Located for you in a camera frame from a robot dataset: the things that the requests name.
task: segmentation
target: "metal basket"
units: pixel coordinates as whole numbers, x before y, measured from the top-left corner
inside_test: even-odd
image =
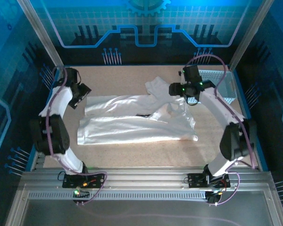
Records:
[[[211,80],[212,83],[217,85],[222,78],[224,71],[199,70],[199,74],[203,81]],[[231,102],[237,98],[237,92],[234,84],[232,72],[227,71],[225,79],[218,87],[218,91],[228,104],[231,104]],[[194,97],[188,98],[189,104],[194,104],[196,102],[197,100]]]

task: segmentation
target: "glass panel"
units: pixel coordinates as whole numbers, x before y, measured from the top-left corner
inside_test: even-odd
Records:
[[[271,171],[283,170],[283,0],[274,1],[237,67]]]
[[[41,77],[44,65],[53,67],[17,1],[0,1],[0,225],[28,165],[11,148],[30,153],[28,119],[38,115],[49,94]]]
[[[272,226],[262,192],[238,192],[213,207],[193,201],[95,201],[78,207],[72,201],[31,200],[24,226]]]
[[[229,63],[260,3],[32,0],[66,65],[182,64],[205,53]]]

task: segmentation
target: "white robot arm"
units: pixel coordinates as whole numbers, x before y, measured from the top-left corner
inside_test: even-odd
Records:
[[[256,147],[257,127],[253,120],[246,119],[225,102],[211,81],[202,81],[197,66],[184,67],[183,75],[182,83],[170,85],[169,94],[196,98],[212,112],[224,129],[219,146],[220,153],[205,167],[206,173],[212,180],[226,174],[236,161],[252,154],[252,150]]]
[[[62,121],[66,107],[70,105],[76,108],[77,104],[88,95],[91,91],[86,85],[77,82],[77,70],[67,68],[67,83],[57,94],[50,108],[50,131],[53,145],[55,160],[61,161],[66,174],[73,175],[74,172],[84,173],[84,163],[79,160],[73,153],[69,143],[69,135]],[[63,78],[54,84],[52,95],[45,106],[39,113],[39,118],[30,121],[32,136],[35,148],[38,152],[50,155],[45,128],[45,118],[51,99],[61,87]]]

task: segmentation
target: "white t-shirt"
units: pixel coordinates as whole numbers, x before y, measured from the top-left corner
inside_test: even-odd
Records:
[[[149,95],[87,97],[79,145],[194,140],[195,121],[183,97],[169,95],[160,77],[147,82]]]

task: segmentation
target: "purple cable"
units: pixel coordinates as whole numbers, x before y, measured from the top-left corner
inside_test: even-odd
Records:
[[[235,117],[235,119],[239,122],[241,128],[242,128],[242,131],[243,131],[243,134],[245,136],[245,141],[246,141],[246,144],[247,144],[247,148],[249,150],[249,153],[250,153],[250,162],[251,162],[251,167],[252,169],[255,169],[255,163],[254,163],[254,156],[253,156],[253,150],[251,148],[251,144],[250,144],[250,139],[249,139],[249,136],[246,132],[246,129],[242,123],[242,121],[238,118],[238,116],[235,114],[235,112],[229,107],[227,106],[227,104],[220,98],[217,96],[217,89],[219,87],[219,85],[221,84],[221,82],[225,79],[226,77],[226,66],[225,66],[225,63],[223,62],[223,60],[221,58],[219,58],[218,56],[216,55],[213,55],[213,54],[203,54],[203,55],[200,55],[200,56],[196,56],[196,57],[193,57],[191,60],[189,60],[189,62],[185,65],[185,67],[187,65],[189,65],[193,60],[196,60],[198,58],[202,58],[202,57],[213,57],[217,60],[219,60],[221,63],[222,63],[222,66],[223,66],[223,69],[224,69],[224,74],[221,78],[221,80],[218,82],[218,84],[216,85],[215,89],[214,89],[214,94],[215,94],[215,97],[219,100],[219,102],[232,114],[232,116]]]
[[[92,211],[88,211],[84,208],[80,208],[82,211],[84,211],[87,214],[90,214],[97,218],[106,218],[106,219],[119,219],[119,218],[137,218],[137,217],[159,217],[159,218],[192,218],[192,219],[205,219],[205,220],[214,220],[214,221],[222,221],[225,223],[229,223],[235,226],[241,226],[236,222],[233,222],[231,220],[222,219],[222,218],[208,218],[208,217],[199,217],[199,216],[191,216],[191,215],[167,215],[167,214],[155,214],[155,213],[145,213],[145,214],[117,214],[117,215],[102,215],[102,214],[96,214]]]
[[[104,177],[104,182],[103,182],[102,186],[98,189],[98,191],[94,194],[94,196],[93,196],[90,200],[84,202],[84,204],[87,204],[87,203],[91,202],[91,201],[98,195],[98,193],[102,190],[102,188],[104,187],[104,184],[105,184],[105,182],[106,182],[106,180],[107,180],[107,176],[108,176],[108,175],[107,175],[107,172],[78,173],[78,172],[76,172],[76,171],[74,171],[74,170],[72,170],[72,169],[69,169],[67,166],[65,166],[65,165],[62,163],[62,161],[61,161],[58,157],[54,156],[53,148],[52,148],[52,140],[51,140],[51,136],[50,136],[49,114],[50,114],[51,105],[52,105],[54,99],[57,97],[57,95],[59,94],[59,92],[64,88],[64,86],[65,86],[65,84],[66,84],[66,81],[67,81],[67,71],[66,71],[65,67],[58,67],[58,66],[54,67],[54,68],[52,69],[52,72],[51,72],[52,77],[54,78],[54,75],[53,75],[53,74],[54,74],[54,72],[55,72],[55,70],[56,70],[57,68],[62,68],[62,69],[63,69],[64,74],[65,74],[65,78],[64,78],[64,81],[63,81],[61,87],[57,90],[57,92],[53,95],[52,99],[50,100],[49,105],[48,105],[48,109],[47,109],[47,113],[46,113],[45,125],[46,125],[46,132],[47,132],[47,139],[48,139],[49,151],[50,151],[50,155],[51,155],[53,158],[55,158],[55,159],[61,164],[61,166],[62,166],[63,168],[68,169],[68,171],[70,171],[70,172],[72,172],[72,173],[74,173],[74,174],[81,175],[81,176],[92,176],[92,175],[98,175],[98,174],[104,174],[104,175],[105,175],[105,177]]]
[[[245,162],[245,161],[242,161],[242,160],[238,160],[237,162],[240,162],[240,163],[242,163],[242,164],[244,164],[244,165],[246,165],[246,166],[248,166],[248,167],[251,167],[251,165],[249,165],[247,162]]]
[[[234,172],[234,171],[231,171],[231,172],[228,172],[228,174],[236,174],[237,177],[238,177],[238,183],[237,183],[237,187],[235,188],[234,192],[231,194],[230,197],[228,197],[226,200],[222,201],[222,202],[218,202],[216,204],[216,206],[219,206],[221,204],[225,204],[227,201],[230,201],[231,198],[233,198],[233,196],[237,193],[238,191],[238,188],[239,188],[239,184],[240,184],[240,175],[238,172]]]

